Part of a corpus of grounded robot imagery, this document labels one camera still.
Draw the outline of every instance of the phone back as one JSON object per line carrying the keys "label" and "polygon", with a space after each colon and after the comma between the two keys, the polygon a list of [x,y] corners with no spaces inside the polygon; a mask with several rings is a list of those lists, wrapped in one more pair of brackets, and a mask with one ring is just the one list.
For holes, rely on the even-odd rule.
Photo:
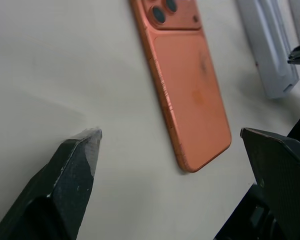
{"label": "phone back", "polygon": [[131,2],[178,164],[196,172],[231,144],[196,2]]}

